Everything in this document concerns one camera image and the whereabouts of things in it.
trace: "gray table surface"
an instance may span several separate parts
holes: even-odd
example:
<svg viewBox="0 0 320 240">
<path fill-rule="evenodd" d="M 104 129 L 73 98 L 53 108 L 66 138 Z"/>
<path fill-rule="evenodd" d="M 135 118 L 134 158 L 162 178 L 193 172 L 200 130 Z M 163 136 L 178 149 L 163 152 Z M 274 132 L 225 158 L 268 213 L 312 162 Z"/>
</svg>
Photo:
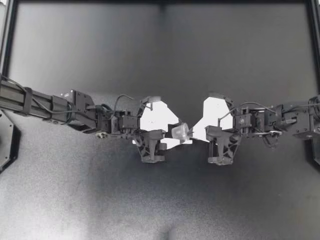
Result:
<svg viewBox="0 0 320 240">
<path fill-rule="evenodd" d="M 316 95 L 310 43 L 302 4 L 30 2 L 10 77 L 97 103 L 160 95 L 192 126 L 209 91 L 266 105 Z M 292 136 L 275 150 L 244 140 L 231 166 L 208 164 L 202 142 L 142 164 L 125 140 L 10 116 L 22 138 L 0 174 L 1 240 L 319 239 L 320 171 Z"/>
</svg>

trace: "white plastic part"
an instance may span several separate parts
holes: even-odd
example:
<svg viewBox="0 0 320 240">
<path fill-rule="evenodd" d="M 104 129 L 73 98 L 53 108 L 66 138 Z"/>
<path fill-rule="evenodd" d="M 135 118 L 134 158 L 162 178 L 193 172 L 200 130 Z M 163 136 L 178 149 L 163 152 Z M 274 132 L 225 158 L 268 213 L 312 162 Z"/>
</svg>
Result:
<svg viewBox="0 0 320 240">
<path fill-rule="evenodd" d="M 181 125 L 172 128 L 171 135 L 174 139 L 186 141 L 189 140 L 188 131 L 188 125 L 186 123 L 182 123 Z"/>
<path fill-rule="evenodd" d="M 151 103 L 147 103 L 146 106 L 147 107 L 144 109 L 143 114 L 140 118 L 140 129 L 146 131 L 161 129 L 165 132 L 168 132 L 168 124 L 173 125 L 179 123 L 179 118 L 168 108 L 168 105 L 163 101 L 153 101 L 152 110 L 150 109 Z M 182 126 L 178 126 L 177 129 L 175 129 L 174 133 L 176 135 L 172 135 L 172 137 L 174 138 L 163 138 L 160 140 L 160 142 L 166 144 L 166 149 L 172 149 L 175 146 L 180 145 L 180 140 L 184 140 L 182 144 L 192 144 L 192 140 L 189 140 L 187 132 L 188 125 L 186 123 L 183 123 Z"/>
<path fill-rule="evenodd" d="M 140 129 L 163 130 L 168 132 L 168 124 L 177 124 L 178 117 L 168 108 L 168 105 L 163 101 L 152 103 L 152 110 L 150 109 L 151 103 L 146 104 L 147 107 L 143 111 L 140 118 Z"/>
<path fill-rule="evenodd" d="M 203 102 L 203 116 L 200 121 L 192 128 L 192 138 L 209 142 L 206 139 L 206 127 L 218 126 L 218 118 L 223 117 L 229 112 L 229 108 L 224 99 L 208 97 Z M 231 129 L 233 127 L 233 117 L 229 114 L 220 122 L 222 129 Z"/>
</svg>

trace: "robotic arm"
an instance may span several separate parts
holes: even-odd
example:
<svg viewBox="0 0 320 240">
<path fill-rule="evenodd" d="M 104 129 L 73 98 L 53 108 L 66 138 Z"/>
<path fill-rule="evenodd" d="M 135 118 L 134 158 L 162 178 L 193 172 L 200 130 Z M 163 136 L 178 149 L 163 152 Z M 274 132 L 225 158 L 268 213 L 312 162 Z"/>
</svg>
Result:
<svg viewBox="0 0 320 240">
<path fill-rule="evenodd" d="M 269 148 L 276 147 L 283 133 L 302 140 L 320 137 L 320 96 L 275 107 L 266 107 L 257 102 L 244 102 L 234 107 L 232 101 L 222 98 L 229 112 L 218 118 L 217 126 L 205 127 L 209 163 L 232 164 L 243 137 L 261 138 Z M 228 116 L 232 116 L 232 128 L 223 130 L 221 121 Z"/>
<path fill-rule="evenodd" d="M 138 148 L 142 162 L 164 161 L 163 151 L 167 149 L 167 144 L 161 140 L 164 138 L 174 139 L 174 137 L 168 133 L 168 129 L 163 129 L 165 127 L 147 130 L 145 130 L 145 126 L 141 127 L 141 119 L 145 118 L 144 112 L 147 112 L 145 110 L 152 109 L 154 104 L 163 103 L 161 98 L 147 97 L 143 99 L 140 101 L 137 115 L 133 115 L 130 111 L 116 110 L 118 100 L 121 97 L 130 98 L 126 95 L 120 95 L 112 109 L 106 104 L 95 105 L 89 95 L 76 90 L 71 90 L 61 96 L 51 96 L 34 91 L 29 87 L 23 87 L 12 79 L 0 75 L 1 109 L 13 111 L 25 117 L 40 118 L 55 125 L 67 125 L 85 134 L 95 134 L 101 139 L 131 139 Z M 184 126 L 183 123 L 176 117 L 175 122 L 171 121 L 169 129 L 177 127 L 176 130 L 180 130 L 181 126 Z M 189 139 L 186 131 L 182 140 L 176 139 L 179 143 Z M 0 161 L 0 168 L 9 160 L 10 157 L 7 156 L 4 161 Z"/>
<path fill-rule="evenodd" d="M 67 125 L 85 134 L 98 138 L 122 138 L 136 144 L 141 161 L 157 163 L 165 160 L 164 151 L 179 144 L 190 144 L 190 138 L 208 142 L 208 162 L 230 165 L 237 148 L 244 138 L 261 138 L 274 148 L 283 133 L 302 140 L 320 136 L 320 95 L 304 102 L 266 107 L 257 102 L 244 102 L 238 106 L 220 95 L 212 94 L 203 105 L 203 118 L 189 130 L 158 96 L 149 96 L 140 101 L 137 115 L 130 111 L 117 110 L 106 104 L 96 105 L 92 98 L 82 92 L 71 90 L 61 96 L 46 95 L 23 87 L 0 74 L 0 108 L 22 116 L 33 116 L 55 125 Z M 218 99 L 216 108 L 208 104 Z M 208 120 L 208 112 L 218 114 Z M 9 154 L 14 138 L 10 120 L 0 114 L 0 169 L 14 156 Z M 1 145 L 10 142 L 3 154 Z"/>
</svg>

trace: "wire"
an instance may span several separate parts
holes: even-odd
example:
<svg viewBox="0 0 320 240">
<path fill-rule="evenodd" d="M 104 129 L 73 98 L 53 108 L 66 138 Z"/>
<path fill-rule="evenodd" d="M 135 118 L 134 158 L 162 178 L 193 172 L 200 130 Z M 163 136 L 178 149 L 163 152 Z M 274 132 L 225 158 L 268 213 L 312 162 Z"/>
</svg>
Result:
<svg viewBox="0 0 320 240">
<path fill-rule="evenodd" d="M 126 97 L 126 98 L 128 98 L 128 99 L 134 100 L 133 97 L 128 96 L 128 95 L 126 95 L 126 94 L 121 94 L 121 95 L 119 95 L 119 96 L 116 98 L 116 100 L 115 100 L 112 114 L 111 114 L 111 116 L 110 116 L 107 120 L 110 120 L 110 119 L 112 119 L 112 118 L 115 116 L 116 111 L 117 111 L 118 101 L 119 101 L 119 99 L 122 98 L 122 97 Z"/>
<path fill-rule="evenodd" d="M 246 104 L 258 105 L 258 106 L 260 106 L 260 107 L 263 107 L 265 110 L 268 110 L 268 111 L 270 111 L 270 112 L 272 112 L 272 113 L 274 113 L 274 114 L 277 114 L 276 111 L 274 111 L 274 110 L 272 110 L 271 108 L 269 108 L 269 107 L 267 107 L 267 106 L 264 106 L 264 105 L 262 105 L 262 104 L 260 104 L 260 103 L 258 103 L 258 102 L 255 102 L 255 101 L 246 101 L 246 102 L 241 103 L 241 104 L 238 105 L 238 106 L 235 106 L 235 107 L 231 108 L 231 110 L 230 110 L 228 113 L 226 113 L 223 117 L 218 118 L 218 127 L 220 127 L 220 121 L 221 121 L 222 119 L 224 119 L 226 116 L 228 116 L 229 114 L 231 114 L 233 111 L 235 111 L 236 109 L 238 109 L 238 108 L 240 108 L 241 106 L 246 105 Z"/>
<path fill-rule="evenodd" d="M 12 80 L 12 79 L 10 79 L 10 78 L 2 75 L 1 73 L 0 73 L 0 78 L 4 78 L 8 83 L 11 83 L 11 84 L 16 85 L 16 86 L 19 87 L 24 93 L 27 92 L 27 90 L 26 90 L 21 84 L 19 84 L 18 82 L 16 82 L 16 81 L 14 81 L 14 80 Z M 39 102 L 34 96 L 32 96 L 32 100 L 33 100 L 37 105 L 39 105 L 39 107 L 41 107 L 42 109 L 44 109 L 45 111 L 47 111 L 47 112 L 50 113 L 50 114 L 70 114 L 70 113 L 78 113 L 78 114 L 80 114 L 80 115 L 82 115 L 82 116 L 84 116 L 84 117 L 86 117 L 86 118 L 88 118 L 88 119 L 91 119 L 91 120 L 96 121 L 96 119 L 91 118 L 91 117 L 85 115 L 84 113 L 82 113 L 81 111 L 78 111 L 78 110 L 52 111 L 52 110 L 48 109 L 46 106 L 44 106 L 41 102 Z"/>
<path fill-rule="evenodd" d="M 283 113 L 289 113 L 291 112 L 292 110 L 294 109 L 298 109 L 298 108 L 305 108 L 305 107 L 312 107 L 312 106 L 318 106 L 320 105 L 320 103 L 312 103 L 312 104 L 305 104 L 305 105 L 297 105 L 297 106 L 294 106 L 292 108 L 289 108 L 288 110 L 284 111 Z"/>
</svg>

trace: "velcro strap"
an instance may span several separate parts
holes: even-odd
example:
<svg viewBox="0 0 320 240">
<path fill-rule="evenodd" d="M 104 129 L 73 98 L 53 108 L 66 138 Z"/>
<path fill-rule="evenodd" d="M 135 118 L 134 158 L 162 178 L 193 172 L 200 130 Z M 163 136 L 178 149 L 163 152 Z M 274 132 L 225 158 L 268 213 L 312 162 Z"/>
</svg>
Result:
<svg viewBox="0 0 320 240">
<path fill-rule="evenodd" d="M 23 115 L 28 115 L 31 110 L 31 105 L 32 105 L 32 98 L 33 98 L 33 92 L 30 87 L 25 87 L 25 96 L 24 96 L 24 104 L 23 104 L 23 109 L 19 112 Z"/>
</svg>

